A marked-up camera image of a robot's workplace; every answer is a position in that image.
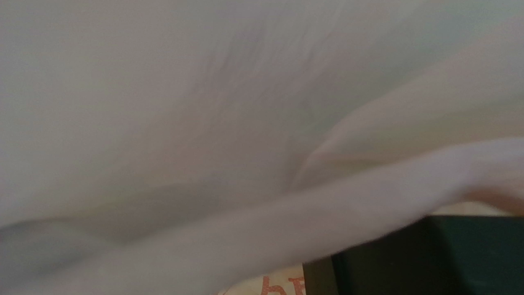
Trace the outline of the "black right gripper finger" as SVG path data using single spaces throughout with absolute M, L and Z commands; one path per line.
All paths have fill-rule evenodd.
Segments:
M 523 218 L 424 218 L 304 276 L 308 294 L 522 294 Z

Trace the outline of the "pink plastic bag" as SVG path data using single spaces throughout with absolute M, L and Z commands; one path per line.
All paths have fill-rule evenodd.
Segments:
M 2 1 L 1 293 L 212 294 L 523 213 L 522 1 Z

